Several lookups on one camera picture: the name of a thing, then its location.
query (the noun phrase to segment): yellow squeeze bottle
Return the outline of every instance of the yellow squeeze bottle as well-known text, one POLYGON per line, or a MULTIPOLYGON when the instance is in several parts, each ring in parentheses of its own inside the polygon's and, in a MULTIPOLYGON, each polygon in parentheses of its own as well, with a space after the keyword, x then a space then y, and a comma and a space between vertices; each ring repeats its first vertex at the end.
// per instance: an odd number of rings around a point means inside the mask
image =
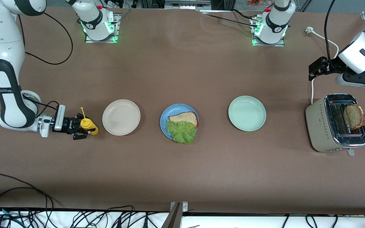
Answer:
POLYGON ((84 119, 82 119, 81 123, 80 123, 81 127, 84 130, 95 128, 95 131, 91 131, 91 133, 90 133, 92 136, 95 136, 96 134, 98 134, 97 126, 92 122, 92 120, 90 120, 88 118, 85 118, 84 108, 83 107, 81 107, 81 111, 82 111, 82 115, 84 116, 84 119))

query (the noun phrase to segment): blue plate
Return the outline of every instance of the blue plate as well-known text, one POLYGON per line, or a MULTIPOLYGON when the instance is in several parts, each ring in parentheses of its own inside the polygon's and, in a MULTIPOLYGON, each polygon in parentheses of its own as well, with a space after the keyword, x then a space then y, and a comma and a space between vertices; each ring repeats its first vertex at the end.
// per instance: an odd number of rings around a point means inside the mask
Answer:
POLYGON ((189 107, 188 105, 174 104, 164 110, 163 114, 161 114, 161 117, 160 117, 160 128, 165 136, 167 136, 169 139, 172 139, 172 134, 169 133, 166 128, 168 117, 175 116, 180 113, 187 112, 187 111, 192 111, 193 113, 195 113, 195 115, 197 116, 197 119, 198 119, 198 114, 195 112, 195 110, 193 108, 189 107))

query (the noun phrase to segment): bread in toaster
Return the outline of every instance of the bread in toaster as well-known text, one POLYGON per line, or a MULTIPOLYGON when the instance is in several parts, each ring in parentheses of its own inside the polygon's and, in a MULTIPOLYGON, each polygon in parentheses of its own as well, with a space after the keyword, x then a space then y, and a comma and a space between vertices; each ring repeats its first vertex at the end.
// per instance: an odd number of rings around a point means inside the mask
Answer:
POLYGON ((348 105, 344 108, 344 116, 350 125, 351 130, 359 129, 365 124, 365 114, 358 104, 348 105))

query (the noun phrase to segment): plate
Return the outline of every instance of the plate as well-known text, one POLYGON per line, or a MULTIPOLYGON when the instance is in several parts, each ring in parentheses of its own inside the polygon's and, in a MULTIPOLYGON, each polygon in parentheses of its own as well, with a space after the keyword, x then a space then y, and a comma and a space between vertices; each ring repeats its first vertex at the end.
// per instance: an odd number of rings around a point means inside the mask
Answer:
POLYGON ((242 131, 255 131, 266 121, 266 109, 254 97, 237 97, 229 105, 229 119, 242 131))
POLYGON ((180 113, 187 112, 187 111, 192 111, 193 113, 195 113, 195 115, 197 116, 198 123, 200 122, 195 110, 185 104, 174 104, 174 105, 169 106, 168 108, 166 108, 163 111, 163 114, 161 114, 161 117, 160 117, 160 128, 165 136, 167 136, 169 139, 173 139, 172 134, 169 133, 166 128, 168 117, 175 116, 180 113))
POLYGON ((139 107, 129 100, 117 100, 105 109, 102 124, 107 132, 124 136, 138 127, 140 122, 139 107))

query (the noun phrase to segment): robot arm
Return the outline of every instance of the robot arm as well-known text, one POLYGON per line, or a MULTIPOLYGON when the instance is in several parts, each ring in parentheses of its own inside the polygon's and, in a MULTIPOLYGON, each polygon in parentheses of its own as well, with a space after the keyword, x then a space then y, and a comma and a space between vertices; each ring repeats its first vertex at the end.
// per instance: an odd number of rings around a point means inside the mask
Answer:
POLYGON ((81 114, 65 117, 64 105, 57 106, 55 116, 45 113, 36 116, 40 97, 32 91, 23 91, 19 83, 25 48, 16 26, 16 14, 38 16, 45 9, 45 0, 0 0, 0 125, 10 130, 36 131, 42 137, 54 131, 72 134, 73 139, 86 138, 91 130, 80 126, 81 119, 86 117, 81 114))
POLYGON ((295 3, 292 0, 275 0, 270 12, 260 15, 262 24, 255 36, 264 43, 274 44, 281 40, 288 28, 288 22, 295 12, 295 3))
MULTIPOLYGON (((12 12, 21 12, 18 7, 20 5, 10 0, 0 1, 0 123, 23 130, 34 124, 38 108, 22 97, 23 91, 19 84, 19 71, 25 58, 25 49, 12 12)), ((46 5, 39 4, 35 6, 37 10, 30 10, 29 6, 30 3, 24 6, 24 11, 31 15, 43 13, 46 8, 46 5)))
POLYGON ((340 73, 340 85, 365 87, 365 30, 359 32, 335 59, 317 59, 309 66, 309 80, 319 75, 340 73))
POLYGON ((97 8, 94 0, 66 0, 81 20, 84 32, 92 39, 100 41, 114 32, 113 12, 97 8))

